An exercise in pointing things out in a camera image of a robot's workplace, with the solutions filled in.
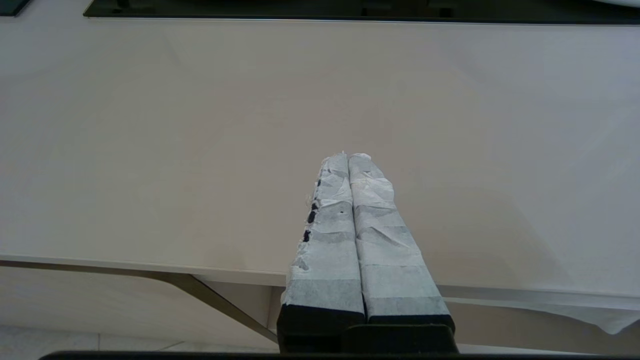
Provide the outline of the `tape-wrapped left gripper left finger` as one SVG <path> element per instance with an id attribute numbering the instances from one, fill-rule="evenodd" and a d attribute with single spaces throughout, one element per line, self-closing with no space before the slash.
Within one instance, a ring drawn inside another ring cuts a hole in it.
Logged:
<path id="1" fill-rule="evenodd" d="M 340 353 L 343 334 L 366 323 L 348 157 L 325 158 L 304 234 L 286 276 L 276 322 L 281 353 Z"/>

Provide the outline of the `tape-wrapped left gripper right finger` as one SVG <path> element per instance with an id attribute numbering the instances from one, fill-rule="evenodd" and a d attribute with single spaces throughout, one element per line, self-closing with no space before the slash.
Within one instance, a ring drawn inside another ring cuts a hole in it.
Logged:
<path id="1" fill-rule="evenodd" d="M 455 322 L 394 202 L 393 184 L 366 153 L 349 157 L 361 289 L 368 323 Z"/>

